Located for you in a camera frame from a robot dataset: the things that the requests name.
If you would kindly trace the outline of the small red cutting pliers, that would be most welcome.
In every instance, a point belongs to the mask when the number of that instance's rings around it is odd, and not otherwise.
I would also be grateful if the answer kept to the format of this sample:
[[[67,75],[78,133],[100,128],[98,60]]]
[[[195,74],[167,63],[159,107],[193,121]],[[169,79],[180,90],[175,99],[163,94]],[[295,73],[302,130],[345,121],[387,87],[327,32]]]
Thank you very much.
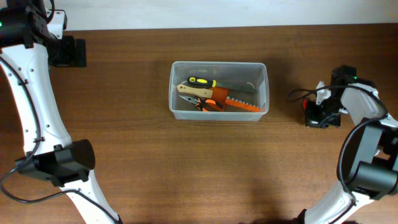
[[[307,110],[307,104],[308,104],[308,98],[306,98],[306,99],[304,99],[304,100],[302,101],[302,108],[303,108],[303,111],[306,111],[306,110]]]

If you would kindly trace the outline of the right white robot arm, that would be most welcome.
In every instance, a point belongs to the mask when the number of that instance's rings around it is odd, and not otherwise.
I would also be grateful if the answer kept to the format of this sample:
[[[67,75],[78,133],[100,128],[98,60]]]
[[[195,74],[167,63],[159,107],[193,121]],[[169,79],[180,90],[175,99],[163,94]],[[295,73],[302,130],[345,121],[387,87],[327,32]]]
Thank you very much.
[[[300,100],[307,127],[338,127],[341,115],[348,114],[354,128],[340,150],[338,180],[316,205],[301,211],[295,223],[346,223],[361,207],[397,194],[397,121],[372,81],[342,65],[332,71],[329,85],[320,82]]]

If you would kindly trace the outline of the long nose pliers orange black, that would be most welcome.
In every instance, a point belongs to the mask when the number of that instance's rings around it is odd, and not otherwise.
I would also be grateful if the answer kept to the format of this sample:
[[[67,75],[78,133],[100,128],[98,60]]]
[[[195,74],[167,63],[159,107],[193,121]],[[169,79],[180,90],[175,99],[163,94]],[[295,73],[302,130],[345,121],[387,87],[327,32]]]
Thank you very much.
[[[224,111],[224,106],[221,103],[209,98],[197,98],[187,95],[179,95],[179,97],[191,104],[194,104],[200,111]]]

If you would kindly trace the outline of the orange scraper wooden handle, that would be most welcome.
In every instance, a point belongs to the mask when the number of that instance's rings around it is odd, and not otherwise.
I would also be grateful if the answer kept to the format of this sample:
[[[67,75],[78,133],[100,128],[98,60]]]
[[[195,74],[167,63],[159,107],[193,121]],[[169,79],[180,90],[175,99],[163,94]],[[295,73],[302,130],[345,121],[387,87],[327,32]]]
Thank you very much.
[[[214,88],[194,88],[189,87],[184,84],[177,85],[177,91],[179,93],[187,93],[199,98],[209,98],[221,103],[224,106],[225,110],[225,99],[227,99],[229,90],[227,88],[222,87],[214,87]]]

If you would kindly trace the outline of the clear plastic container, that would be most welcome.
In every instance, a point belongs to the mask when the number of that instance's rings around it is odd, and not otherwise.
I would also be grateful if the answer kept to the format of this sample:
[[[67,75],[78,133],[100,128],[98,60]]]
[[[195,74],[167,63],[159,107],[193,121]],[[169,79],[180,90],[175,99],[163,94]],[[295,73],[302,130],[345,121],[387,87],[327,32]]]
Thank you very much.
[[[189,77],[200,77],[245,86],[256,90],[249,93],[230,90],[227,99],[258,107],[258,112],[247,111],[226,105],[224,111],[217,111],[209,106],[200,111],[195,104],[183,97],[194,99],[196,96],[179,92],[177,85],[188,85]],[[195,62],[177,61],[172,64],[169,81],[169,109],[176,119],[212,120],[212,121],[259,121],[269,110],[269,81],[267,68],[263,63],[252,62]]]

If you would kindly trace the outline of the orange screwdriver bit holder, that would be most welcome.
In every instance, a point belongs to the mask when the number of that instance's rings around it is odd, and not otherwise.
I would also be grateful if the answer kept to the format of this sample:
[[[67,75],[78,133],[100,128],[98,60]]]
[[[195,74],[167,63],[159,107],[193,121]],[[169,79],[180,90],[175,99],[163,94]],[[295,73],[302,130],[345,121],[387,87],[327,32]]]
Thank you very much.
[[[251,105],[249,103],[246,103],[244,101],[239,101],[238,99],[235,98],[231,98],[231,97],[227,97],[227,99],[225,99],[224,103],[226,105],[230,105],[233,106],[235,108],[240,108],[246,111],[251,111],[251,112],[260,112],[260,108],[255,106],[255,105]]]

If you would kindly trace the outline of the file black yellow handle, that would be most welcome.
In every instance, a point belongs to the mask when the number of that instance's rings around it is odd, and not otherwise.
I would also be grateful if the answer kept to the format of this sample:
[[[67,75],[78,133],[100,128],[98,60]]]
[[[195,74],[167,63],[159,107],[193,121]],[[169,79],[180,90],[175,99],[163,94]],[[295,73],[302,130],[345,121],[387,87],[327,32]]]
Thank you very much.
[[[238,91],[245,91],[249,93],[257,93],[257,90],[253,87],[246,87],[246,86],[241,86],[241,85],[235,85],[235,84],[228,84],[228,83],[221,83],[216,80],[209,80],[209,79],[204,79],[200,77],[188,77],[187,82],[191,85],[196,85],[196,86],[202,86],[202,87],[222,87],[222,88],[227,88],[227,89],[232,89],[232,90],[238,90]]]

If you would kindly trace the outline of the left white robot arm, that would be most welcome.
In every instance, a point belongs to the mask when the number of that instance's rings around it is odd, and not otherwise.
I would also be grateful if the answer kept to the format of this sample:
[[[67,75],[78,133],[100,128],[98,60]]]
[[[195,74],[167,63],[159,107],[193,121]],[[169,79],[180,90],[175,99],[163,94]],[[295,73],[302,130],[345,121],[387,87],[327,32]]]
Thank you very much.
[[[43,0],[1,4],[1,69],[19,113],[24,157],[13,172],[49,181],[72,200],[87,223],[121,223],[95,176],[95,154],[87,139],[73,141],[60,117],[50,67],[86,67],[86,42],[64,35],[63,10]]]

